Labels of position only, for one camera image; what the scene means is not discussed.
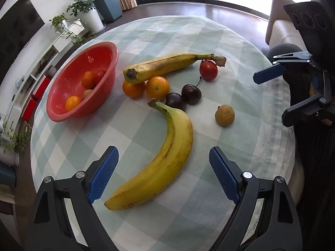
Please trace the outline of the small orange in bowl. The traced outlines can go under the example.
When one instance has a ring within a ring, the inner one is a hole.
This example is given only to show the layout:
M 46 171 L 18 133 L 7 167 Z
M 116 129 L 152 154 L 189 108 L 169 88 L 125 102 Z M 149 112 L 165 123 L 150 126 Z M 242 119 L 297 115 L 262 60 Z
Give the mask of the small orange in bowl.
M 81 98 L 79 96 L 70 96 L 65 102 L 66 111 L 73 110 L 76 106 L 81 103 Z

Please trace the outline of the smooth orange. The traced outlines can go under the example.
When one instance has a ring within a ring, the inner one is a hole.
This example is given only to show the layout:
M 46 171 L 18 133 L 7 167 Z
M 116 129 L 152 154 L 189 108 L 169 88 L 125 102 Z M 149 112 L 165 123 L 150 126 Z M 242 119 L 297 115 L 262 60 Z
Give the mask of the smooth orange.
M 152 77 L 146 83 L 146 93 L 149 98 L 162 100 L 170 92 L 170 84 L 164 77 Z

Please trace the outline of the wrinkled mandarin orange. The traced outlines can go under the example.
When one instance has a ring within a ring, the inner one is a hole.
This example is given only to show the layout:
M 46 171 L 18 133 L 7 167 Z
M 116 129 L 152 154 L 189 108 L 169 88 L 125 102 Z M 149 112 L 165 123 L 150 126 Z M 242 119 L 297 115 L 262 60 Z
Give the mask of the wrinkled mandarin orange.
M 145 82 L 139 84 L 130 84 L 126 81 L 123 81 L 122 89 L 123 92 L 130 98 L 141 97 L 145 91 Z

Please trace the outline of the large yellow banana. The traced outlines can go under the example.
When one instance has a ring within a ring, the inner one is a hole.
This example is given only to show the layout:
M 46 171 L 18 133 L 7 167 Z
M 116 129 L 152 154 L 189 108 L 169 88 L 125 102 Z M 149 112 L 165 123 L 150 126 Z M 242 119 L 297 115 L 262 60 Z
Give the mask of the large yellow banana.
M 161 112 L 167 120 L 165 141 L 156 157 L 105 201 L 109 210 L 126 210 L 149 201 L 162 192 L 179 174 L 187 162 L 193 142 L 193 128 L 188 115 L 157 99 L 148 105 Z

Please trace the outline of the white tv console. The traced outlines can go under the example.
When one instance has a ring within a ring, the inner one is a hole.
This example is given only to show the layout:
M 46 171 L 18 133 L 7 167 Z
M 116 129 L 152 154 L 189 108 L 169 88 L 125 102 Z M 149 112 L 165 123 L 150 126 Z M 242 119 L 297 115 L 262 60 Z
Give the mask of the white tv console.
M 16 130 L 28 101 L 45 78 L 51 66 L 55 66 L 70 48 L 71 38 L 54 28 L 44 25 L 40 35 L 33 38 L 21 50 L 1 83 L 1 132 Z

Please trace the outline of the dark plum with stem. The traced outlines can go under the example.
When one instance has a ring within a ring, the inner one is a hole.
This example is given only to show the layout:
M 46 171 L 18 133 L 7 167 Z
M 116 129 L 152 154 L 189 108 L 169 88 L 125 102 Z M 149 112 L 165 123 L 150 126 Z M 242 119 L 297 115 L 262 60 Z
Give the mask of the dark plum with stem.
M 200 102 L 200 99 L 202 98 L 202 92 L 198 88 L 199 83 L 202 81 L 202 77 L 199 78 L 198 83 L 195 85 L 187 84 L 184 85 L 181 90 L 181 95 L 184 100 L 189 105 L 196 105 L 198 102 Z

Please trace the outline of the brown round longan fruit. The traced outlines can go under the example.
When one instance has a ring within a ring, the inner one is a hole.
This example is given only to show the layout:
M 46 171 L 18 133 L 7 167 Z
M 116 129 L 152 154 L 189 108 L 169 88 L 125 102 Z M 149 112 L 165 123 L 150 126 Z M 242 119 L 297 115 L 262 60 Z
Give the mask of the brown round longan fruit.
M 234 122 L 234 119 L 234 109 L 228 104 L 219 106 L 215 112 L 215 120 L 220 126 L 229 126 Z

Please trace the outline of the trailing vine plant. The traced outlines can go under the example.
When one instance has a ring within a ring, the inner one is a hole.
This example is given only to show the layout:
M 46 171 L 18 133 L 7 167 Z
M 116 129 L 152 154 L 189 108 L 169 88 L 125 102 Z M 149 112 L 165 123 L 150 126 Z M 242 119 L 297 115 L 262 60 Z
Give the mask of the trailing vine plant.
M 49 21 L 51 23 L 50 27 L 54 29 L 55 34 L 59 37 L 70 39 L 75 46 L 82 46 L 93 39 L 93 34 L 91 32 L 87 32 L 83 36 L 78 36 L 72 32 L 69 29 L 68 24 L 73 24 L 77 28 L 83 28 L 84 26 L 82 24 L 77 25 L 74 20 L 68 19 L 64 13 L 54 16 Z

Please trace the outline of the red storage box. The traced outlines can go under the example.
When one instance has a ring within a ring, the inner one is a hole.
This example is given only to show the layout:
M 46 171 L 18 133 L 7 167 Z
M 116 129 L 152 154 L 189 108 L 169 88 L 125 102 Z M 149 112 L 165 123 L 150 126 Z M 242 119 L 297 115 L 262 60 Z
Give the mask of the red storage box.
M 32 96 L 36 100 L 40 100 L 45 93 L 48 85 L 50 84 L 51 78 L 49 76 L 45 76 L 44 79 L 37 86 L 36 90 L 32 93 Z
M 37 100 L 34 97 L 30 97 L 28 104 L 26 105 L 23 113 L 22 113 L 22 120 L 29 121 L 35 108 L 37 107 Z

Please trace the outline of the spotted ripe banana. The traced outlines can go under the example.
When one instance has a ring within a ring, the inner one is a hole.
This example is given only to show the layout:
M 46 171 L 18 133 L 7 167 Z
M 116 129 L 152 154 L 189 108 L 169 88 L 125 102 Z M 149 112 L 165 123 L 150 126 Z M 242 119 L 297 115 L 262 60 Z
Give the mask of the spotted ripe banana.
M 196 61 L 212 60 L 225 66 L 227 58 L 216 54 L 177 53 L 166 57 L 140 62 L 123 70 L 124 80 L 132 85 L 143 83 L 152 77 L 163 76 L 194 64 Z

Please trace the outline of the small yellow-green fruit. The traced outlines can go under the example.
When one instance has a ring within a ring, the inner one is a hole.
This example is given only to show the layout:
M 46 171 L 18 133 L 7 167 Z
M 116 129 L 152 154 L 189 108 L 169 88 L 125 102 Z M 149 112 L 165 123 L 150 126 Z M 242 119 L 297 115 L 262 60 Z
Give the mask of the small yellow-green fruit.
M 85 100 L 85 98 L 87 98 L 92 92 L 93 90 L 86 90 L 82 95 L 82 100 Z

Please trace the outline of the plant in ribbed white pot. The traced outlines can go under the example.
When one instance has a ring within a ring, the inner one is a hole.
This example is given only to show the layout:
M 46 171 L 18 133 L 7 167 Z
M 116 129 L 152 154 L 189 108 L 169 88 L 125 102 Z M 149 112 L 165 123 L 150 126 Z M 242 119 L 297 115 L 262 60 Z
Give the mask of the plant in ribbed white pot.
M 9 127 L 7 116 L 1 114 L 1 162 L 11 167 L 17 167 L 20 154 L 24 154 L 30 142 L 32 127 L 24 122 L 16 132 Z

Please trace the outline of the red plastic colander bowl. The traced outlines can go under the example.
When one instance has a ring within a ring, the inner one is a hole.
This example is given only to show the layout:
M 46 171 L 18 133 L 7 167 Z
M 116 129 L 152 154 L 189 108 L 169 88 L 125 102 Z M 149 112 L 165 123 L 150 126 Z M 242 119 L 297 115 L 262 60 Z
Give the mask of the red plastic colander bowl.
M 54 122 L 81 117 L 98 109 L 109 97 L 116 76 L 119 50 L 113 42 L 96 43 L 74 56 L 55 77 L 46 101 L 46 112 Z M 84 73 L 105 71 L 105 75 L 85 99 L 74 109 L 67 111 L 65 103 L 71 96 L 83 97 L 81 84 Z

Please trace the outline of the red tomato in bowl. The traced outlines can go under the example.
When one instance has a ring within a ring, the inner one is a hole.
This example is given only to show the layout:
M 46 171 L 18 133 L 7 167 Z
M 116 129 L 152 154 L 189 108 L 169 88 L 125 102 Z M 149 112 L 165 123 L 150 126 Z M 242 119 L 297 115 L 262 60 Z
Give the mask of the red tomato in bowl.
M 106 71 L 103 70 L 97 71 L 93 77 L 94 84 L 97 85 L 102 80 L 105 74 Z

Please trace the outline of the black wall television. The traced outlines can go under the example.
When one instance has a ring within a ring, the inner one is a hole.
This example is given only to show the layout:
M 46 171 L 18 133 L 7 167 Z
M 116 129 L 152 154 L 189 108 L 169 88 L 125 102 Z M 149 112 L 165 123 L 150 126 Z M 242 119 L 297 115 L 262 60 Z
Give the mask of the black wall television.
M 3 15 L 0 25 L 0 80 L 2 81 L 15 59 L 44 25 L 30 0 L 18 0 Z

